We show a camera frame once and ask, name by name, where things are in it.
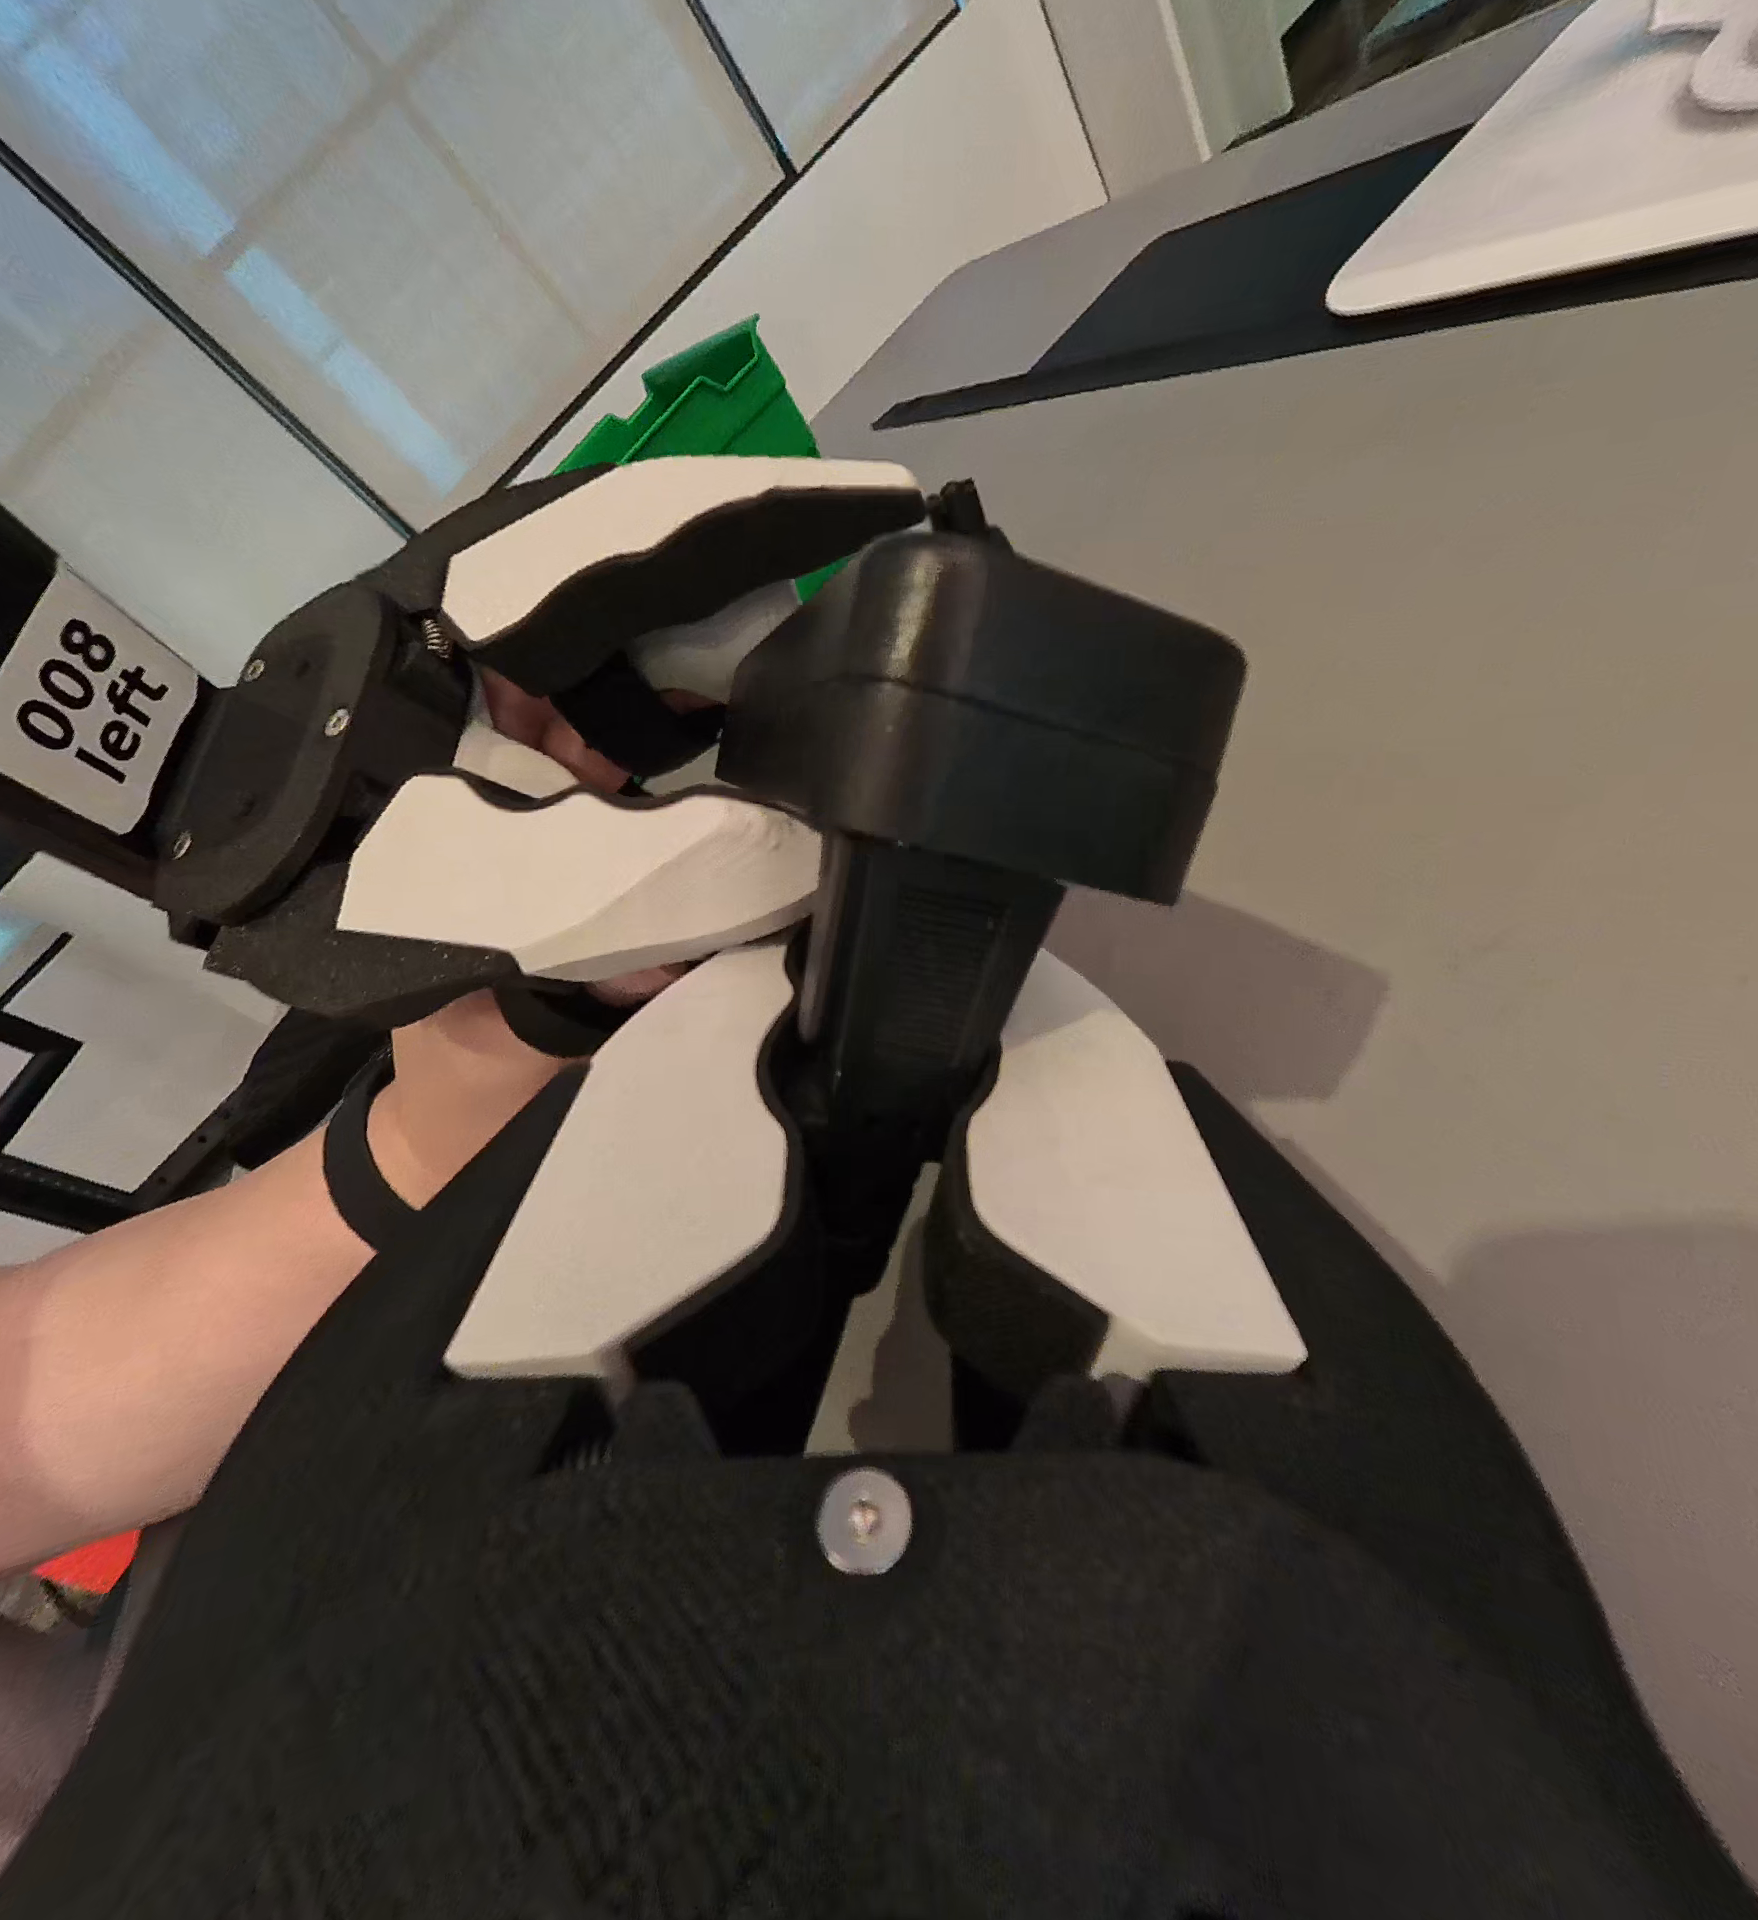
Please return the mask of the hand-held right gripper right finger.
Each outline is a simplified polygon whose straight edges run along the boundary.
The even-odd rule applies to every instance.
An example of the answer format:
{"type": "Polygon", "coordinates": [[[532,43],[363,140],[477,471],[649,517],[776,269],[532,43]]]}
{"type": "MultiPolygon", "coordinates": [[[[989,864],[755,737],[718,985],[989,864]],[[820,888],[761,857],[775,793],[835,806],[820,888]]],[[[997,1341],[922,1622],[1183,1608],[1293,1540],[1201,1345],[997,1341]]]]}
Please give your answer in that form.
{"type": "Polygon", "coordinates": [[[1291,1376],[1307,1353],[1155,1043],[1050,952],[954,1124],[924,1282],[985,1380],[1291,1376]]]}

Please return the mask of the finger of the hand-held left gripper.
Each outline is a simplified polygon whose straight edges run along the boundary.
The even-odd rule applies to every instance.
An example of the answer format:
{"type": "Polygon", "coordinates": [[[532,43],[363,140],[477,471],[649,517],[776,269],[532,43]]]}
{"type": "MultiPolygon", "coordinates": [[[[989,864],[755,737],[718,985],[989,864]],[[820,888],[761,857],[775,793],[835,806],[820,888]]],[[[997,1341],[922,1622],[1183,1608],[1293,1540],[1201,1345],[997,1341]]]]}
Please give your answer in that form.
{"type": "Polygon", "coordinates": [[[541,697],[928,517],[892,464],[664,458],[568,480],[453,553],[437,602],[475,666],[541,697]]]}
{"type": "Polygon", "coordinates": [[[822,866],[818,828],[721,784],[530,797],[469,770],[421,772],[348,855],[336,930],[450,989],[584,986],[791,930],[822,866]]]}

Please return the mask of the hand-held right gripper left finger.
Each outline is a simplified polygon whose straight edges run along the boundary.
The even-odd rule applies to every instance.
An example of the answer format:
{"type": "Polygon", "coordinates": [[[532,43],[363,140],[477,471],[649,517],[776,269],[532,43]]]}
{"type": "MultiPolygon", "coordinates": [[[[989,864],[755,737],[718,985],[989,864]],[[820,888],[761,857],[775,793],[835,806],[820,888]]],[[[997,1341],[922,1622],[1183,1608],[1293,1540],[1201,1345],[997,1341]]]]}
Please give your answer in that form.
{"type": "Polygon", "coordinates": [[[707,958],[597,1052],[446,1350],[459,1380],[634,1380],[641,1345],[755,1254],[787,1197],[757,1064],[785,946],[707,958]]]}

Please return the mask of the person's left forearm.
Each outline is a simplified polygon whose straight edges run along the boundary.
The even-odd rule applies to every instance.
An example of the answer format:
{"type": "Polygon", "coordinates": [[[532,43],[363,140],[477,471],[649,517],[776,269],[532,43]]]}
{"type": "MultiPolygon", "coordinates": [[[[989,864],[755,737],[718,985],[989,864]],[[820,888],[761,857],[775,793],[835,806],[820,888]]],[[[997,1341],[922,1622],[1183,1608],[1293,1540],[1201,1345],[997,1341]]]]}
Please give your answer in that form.
{"type": "Polygon", "coordinates": [[[168,1521],[369,1262],[298,1142],[0,1266],[0,1578],[168,1521]]]}

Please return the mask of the person's left hand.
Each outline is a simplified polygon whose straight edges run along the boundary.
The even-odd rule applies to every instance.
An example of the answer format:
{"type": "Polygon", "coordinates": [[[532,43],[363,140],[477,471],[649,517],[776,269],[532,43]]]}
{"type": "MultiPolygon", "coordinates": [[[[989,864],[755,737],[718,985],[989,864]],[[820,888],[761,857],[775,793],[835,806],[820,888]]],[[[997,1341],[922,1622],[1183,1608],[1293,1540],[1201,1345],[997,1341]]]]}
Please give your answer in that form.
{"type": "MultiPolygon", "coordinates": [[[[568,717],[494,671],[482,673],[490,727],[564,769],[579,784],[620,793],[631,770],[595,751],[568,717]]],[[[558,1072],[519,1038],[479,992],[390,1036],[390,1075],[371,1099],[372,1166],[401,1203],[429,1203],[558,1072]]]]}

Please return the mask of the green plastic bin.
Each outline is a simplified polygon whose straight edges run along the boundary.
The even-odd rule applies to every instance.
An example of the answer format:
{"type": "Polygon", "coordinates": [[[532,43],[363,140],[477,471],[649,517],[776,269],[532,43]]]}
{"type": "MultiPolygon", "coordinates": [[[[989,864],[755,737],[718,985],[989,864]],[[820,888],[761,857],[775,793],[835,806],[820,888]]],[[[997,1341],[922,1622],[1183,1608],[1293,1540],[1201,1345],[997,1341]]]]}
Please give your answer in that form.
{"type": "Polygon", "coordinates": [[[742,319],[644,371],[637,410],[597,420],[554,471],[702,456],[818,459],[757,324],[742,319]]]}

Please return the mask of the black wristband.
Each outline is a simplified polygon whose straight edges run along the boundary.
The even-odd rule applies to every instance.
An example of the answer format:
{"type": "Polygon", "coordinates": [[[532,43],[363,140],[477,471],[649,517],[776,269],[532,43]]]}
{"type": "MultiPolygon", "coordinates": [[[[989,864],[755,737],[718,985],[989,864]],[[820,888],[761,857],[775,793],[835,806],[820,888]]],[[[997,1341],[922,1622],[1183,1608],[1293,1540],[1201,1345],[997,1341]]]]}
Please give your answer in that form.
{"type": "Polygon", "coordinates": [[[346,1084],[320,1136],[322,1182],[333,1208],[374,1256],[406,1245],[420,1219],[420,1208],[386,1182],[372,1153],[371,1114],[390,1079],[393,1058],[383,1047],[346,1084]]]}

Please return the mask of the large window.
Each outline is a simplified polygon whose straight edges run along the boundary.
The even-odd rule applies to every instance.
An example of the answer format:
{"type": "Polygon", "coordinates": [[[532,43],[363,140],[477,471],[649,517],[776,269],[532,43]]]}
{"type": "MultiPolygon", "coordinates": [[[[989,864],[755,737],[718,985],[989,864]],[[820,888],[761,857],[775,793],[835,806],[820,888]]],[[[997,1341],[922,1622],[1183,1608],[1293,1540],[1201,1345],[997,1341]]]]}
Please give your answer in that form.
{"type": "Polygon", "coordinates": [[[0,138],[420,525],[516,466],[958,13],[0,2],[0,138]]]}

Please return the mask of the dark blue desk panel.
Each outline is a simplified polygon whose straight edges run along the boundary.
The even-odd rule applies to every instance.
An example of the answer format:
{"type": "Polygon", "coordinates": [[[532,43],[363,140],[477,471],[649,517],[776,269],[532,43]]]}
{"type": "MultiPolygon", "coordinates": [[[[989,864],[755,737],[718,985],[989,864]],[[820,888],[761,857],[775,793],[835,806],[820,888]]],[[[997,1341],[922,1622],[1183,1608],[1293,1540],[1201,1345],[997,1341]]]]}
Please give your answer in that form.
{"type": "Polygon", "coordinates": [[[1461,140],[1463,131],[1444,131],[1170,231],[1144,245],[1029,371],[900,400],[872,428],[968,420],[1085,392],[1758,279],[1751,235],[1419,306],[1335,314],[1326,292],[1339,267],[1461,140]]]}

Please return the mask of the small red object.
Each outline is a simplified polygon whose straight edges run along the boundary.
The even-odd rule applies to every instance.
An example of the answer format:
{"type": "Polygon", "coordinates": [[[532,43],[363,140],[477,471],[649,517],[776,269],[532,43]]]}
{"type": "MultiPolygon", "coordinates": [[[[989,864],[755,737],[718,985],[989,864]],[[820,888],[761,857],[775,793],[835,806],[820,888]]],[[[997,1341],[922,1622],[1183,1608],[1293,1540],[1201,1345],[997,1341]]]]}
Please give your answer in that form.
{"type": "Polygon", "coordinates": [[[51,1605],[71,1618],[91,1618],[120,1584],[138,1550],[138,1530],[59,1554],[32,1569],[51,1605]]]}

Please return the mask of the black desk frame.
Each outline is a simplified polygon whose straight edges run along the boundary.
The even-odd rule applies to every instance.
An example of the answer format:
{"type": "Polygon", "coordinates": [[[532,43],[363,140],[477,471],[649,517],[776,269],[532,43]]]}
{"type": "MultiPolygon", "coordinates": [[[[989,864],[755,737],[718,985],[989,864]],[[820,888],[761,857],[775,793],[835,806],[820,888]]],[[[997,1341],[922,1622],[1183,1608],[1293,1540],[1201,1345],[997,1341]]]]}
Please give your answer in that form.
{"type": "Polygon", "coordinates": [[[386,1052],[386,1034],[351,1020],[287,1013],[243,1078],[138,1188],[104,1188],[0,1156],[0,1213],[88,1235],[254,1172],[322,1126],[355,1075],[386,1052]]]}

